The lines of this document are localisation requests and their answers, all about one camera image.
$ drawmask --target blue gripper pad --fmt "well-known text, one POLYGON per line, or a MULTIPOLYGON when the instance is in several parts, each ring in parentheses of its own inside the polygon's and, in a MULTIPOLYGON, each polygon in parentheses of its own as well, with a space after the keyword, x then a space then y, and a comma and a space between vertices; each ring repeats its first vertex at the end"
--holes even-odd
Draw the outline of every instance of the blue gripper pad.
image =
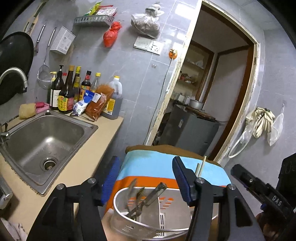
POLYGON ((172 167, 183 201, 190 207, 195 206, 197 199, 197 190, 194 184, 195 173, 184 166, 179 156, 173 158, 172 167))
POLYGON ((113 165, 107 175, 104 184, 102 185, 101 202, 104 205, 110 198, 115 181, 120 171, 121 161, 117 156, 113 156, 111 161, 113 165))

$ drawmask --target sink drain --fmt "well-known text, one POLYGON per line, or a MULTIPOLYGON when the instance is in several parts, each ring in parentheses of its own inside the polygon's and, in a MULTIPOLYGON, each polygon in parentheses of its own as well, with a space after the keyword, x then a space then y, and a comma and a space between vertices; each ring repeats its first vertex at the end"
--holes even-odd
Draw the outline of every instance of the sink drain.
POLYGON ((51 168, 53 168, 55 165, 57 164, 56 160, 53 158, 46 158, 43 162, 43 167, 45 170, 50 170, 51 168))

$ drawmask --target kitchen countertop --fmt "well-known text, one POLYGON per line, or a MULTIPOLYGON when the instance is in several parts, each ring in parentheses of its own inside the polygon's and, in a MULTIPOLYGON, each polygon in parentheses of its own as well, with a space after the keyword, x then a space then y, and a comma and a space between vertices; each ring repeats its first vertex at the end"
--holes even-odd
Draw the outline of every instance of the kitchen countertop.
MULTIPOLYGON (((19 118, 12 120, 8 124, 8 129, 21 121, 19 118)), ((96 122, 89 122, 99 128, 68 162, 45 196, 37 194, 23 182, 0 154, 0 175, 3 176, 13 192, 11 208, 4 214, 4 217, 10 222, 21 223, 25 231, 29 233, 37 215, 57 184, 79 185, 93 176, 122 121, 122 117, 109 120, 101 116, 96 122)), ((74 205, 74 211, 77 208, 78 204, 74 205)))

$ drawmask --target red plastic bag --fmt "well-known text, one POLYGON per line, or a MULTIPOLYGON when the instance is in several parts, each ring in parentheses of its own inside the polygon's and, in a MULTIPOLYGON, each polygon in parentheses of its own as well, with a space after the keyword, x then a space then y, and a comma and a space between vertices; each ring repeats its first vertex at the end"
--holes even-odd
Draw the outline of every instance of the red plastic bag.
POLYGON ((120 22, 113 22, 111 24, 111 28, 107 30, 103 36, 105 47, 110 48, 114 44, 117 39, 118 30, 121 28, 120 22))

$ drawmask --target white plastic bag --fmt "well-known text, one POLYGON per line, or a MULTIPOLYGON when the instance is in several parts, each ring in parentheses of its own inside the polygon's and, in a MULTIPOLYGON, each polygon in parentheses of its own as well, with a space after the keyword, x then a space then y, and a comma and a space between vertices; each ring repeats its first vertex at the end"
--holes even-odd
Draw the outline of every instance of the white plastic bag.
POLYGON ((283 130, 283 121, 284 121, 284 107, 281 109, 281 113, 275 118, 273 124, 271 125, 271 132, 267 133, 267 142, 270 146, 272 146, 281 135, 283 130))
POLYGON ((256 124, 256 114, 255 114, 255 111, 251 111, 246 116, 246 127, 240 138, 241 144, 247 144, 250 141, 254 131, 255 124, 256 124))
POLYGON ((131 25, 134 26, 139 33, 157 38, 160 25, 158 23, 159 16, 164 14, 160 10, 159 4, 153 4, 145 9, 145 13, 133 14, 131 16, 131 25))

